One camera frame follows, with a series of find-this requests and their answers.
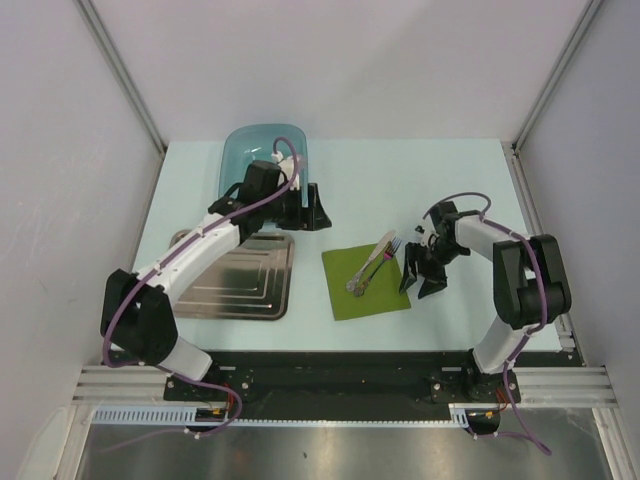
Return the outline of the green paper napkin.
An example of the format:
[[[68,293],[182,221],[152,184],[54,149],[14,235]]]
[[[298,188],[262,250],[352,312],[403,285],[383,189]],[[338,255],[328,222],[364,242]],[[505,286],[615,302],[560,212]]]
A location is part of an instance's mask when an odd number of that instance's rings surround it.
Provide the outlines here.
[[[407,293],[399,292],[401,272],[396,258],[386,262],[361,296],[346,289],[346,284],[373,252],[374,244],[365,244],[322,253],[331,309],[335,321],[352,320],[411,308]]]

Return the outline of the silver fork pink tines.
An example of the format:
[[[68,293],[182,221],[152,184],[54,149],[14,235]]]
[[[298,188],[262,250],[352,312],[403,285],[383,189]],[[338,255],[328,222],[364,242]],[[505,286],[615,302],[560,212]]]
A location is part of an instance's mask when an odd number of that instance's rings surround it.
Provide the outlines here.
[[[363,278],[361,278],[359,284],[357,285],[356,289],[354,292],[352,292],[354,294],[355,297],[361,297],[365,294],[366,290],[368,289],[370,283],[372,282],[372,280],[375,278],[376,274],[378,273],[378,271],[388,262],[390,262],[391,260],[393,260],[396,256],[396,253],[399,250],[399,247],[402,244],[402,240],[395,236],[392,245],[381,255],[380,257],[380,261],[378,262],[378,264],[375,266],[375,268],[373,270],[371,270],[369,272],[369,274]]]

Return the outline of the silver table knife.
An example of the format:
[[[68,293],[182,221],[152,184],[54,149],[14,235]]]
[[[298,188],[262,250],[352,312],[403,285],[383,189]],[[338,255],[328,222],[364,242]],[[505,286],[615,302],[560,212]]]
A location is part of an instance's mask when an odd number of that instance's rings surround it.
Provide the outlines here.
[[[367,260],[361,266],[361,268],[353,275],[353,277],[347,282],[346,290],[348,292],[354,292],[357,285],[359,284],[362,276],[365,271],[369,268],[369,266],[379,257],[381,256],[391,245],[395,238],[396,231],[390,230],[388,231],[376,244],[372,252],[370,253]]]

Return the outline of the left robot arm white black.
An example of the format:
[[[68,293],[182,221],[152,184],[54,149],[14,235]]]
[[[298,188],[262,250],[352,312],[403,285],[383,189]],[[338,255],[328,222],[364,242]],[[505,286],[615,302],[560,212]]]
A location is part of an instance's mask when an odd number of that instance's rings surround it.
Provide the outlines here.
[[[266,224],[282,230],[330,227],[314,184],[301,178],[298,155],[254,160],[243,181],[216,200],[203,220],[159,259],[137,272],[122,269],[107,279],[100,333],[134,360],[186,379],[197,398],[214,397],[220,374],[211,356],[183,339],[173,307],[187,288],[228,252]]]

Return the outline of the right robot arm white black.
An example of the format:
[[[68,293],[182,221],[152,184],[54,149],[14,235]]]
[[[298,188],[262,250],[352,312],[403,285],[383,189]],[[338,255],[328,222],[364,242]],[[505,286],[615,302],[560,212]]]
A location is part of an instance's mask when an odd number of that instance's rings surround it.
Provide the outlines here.
[[[489,402],[512,393],[517,357],[533,336],[570,310],[571,291],[554,236],[526,236],[490,219],[486,210],[459,210],[455,200],[447,197],[427,210],[430,230],[417,226],[421,238],[404,248],[399,290],[418,284],[424,298],[447,287],[446,268],[456,258],[477,253],[491,262],[496,318],[451,387],[471,402]]]

